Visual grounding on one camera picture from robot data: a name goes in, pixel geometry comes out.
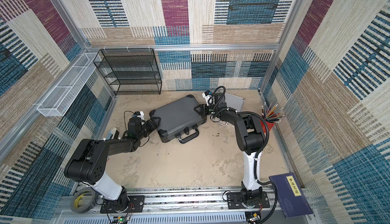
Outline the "dark grey poker case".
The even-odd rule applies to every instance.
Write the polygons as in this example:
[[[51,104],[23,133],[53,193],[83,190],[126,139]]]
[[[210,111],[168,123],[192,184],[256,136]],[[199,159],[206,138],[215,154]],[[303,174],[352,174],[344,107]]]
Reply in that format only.
[[[200,115],[196,108],[200,106],[193,95],[184,96],[167,105],[152,110],[151,118],[159,118],[157,132],[164,143],[178,138],[185,144],[199,135],[198,127],[207,121],[205,115]]]

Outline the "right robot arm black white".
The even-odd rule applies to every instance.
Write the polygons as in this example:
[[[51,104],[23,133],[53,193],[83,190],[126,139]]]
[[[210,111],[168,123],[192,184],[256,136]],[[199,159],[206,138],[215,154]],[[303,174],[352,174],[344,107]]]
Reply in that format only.
[[[269,129],[265,119],[249,111],[239,112],[229,107],[225,101],[224,86],[219,86],[213,92],[203,93],[206,103],[196,109],[202,116],[209,115],[212,122],[222,126],[231,124],[235,129],[236,141],[244,157],[244,177],[240,191],[245,207],[253,207],[263,196],[263,186],[259,177],[260,158],[269,141]]]

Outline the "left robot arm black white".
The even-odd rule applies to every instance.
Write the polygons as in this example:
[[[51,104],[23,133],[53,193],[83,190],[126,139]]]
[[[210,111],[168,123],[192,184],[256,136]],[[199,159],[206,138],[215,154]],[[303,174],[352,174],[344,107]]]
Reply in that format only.
[[[151,117],[136,135],[109,140],[83,139],[65,166],[64,175],[77,182],[87,183],[104,198],[104,205],[116,212],[129,205],[127,190],[105,172],[107,158],[111,155],[136,151],[141,139],[149,136],[160,124],[159,117]]]

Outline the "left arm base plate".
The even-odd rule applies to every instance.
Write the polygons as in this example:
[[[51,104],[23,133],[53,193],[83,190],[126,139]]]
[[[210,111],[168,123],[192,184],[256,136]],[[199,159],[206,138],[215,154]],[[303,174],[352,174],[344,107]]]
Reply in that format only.
[[[115,201],[103,199],[100,214],[141,213],[144,202],[145,196],[120,197]]]

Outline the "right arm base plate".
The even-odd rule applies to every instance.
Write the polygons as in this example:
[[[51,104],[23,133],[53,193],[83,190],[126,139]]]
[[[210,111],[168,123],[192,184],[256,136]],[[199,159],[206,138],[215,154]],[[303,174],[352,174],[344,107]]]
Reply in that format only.
[[[269,198],[265,191],[262,195],[245,196],[243,192],[227,192],[224,194],[228,209],[260,209],[270,208]]]

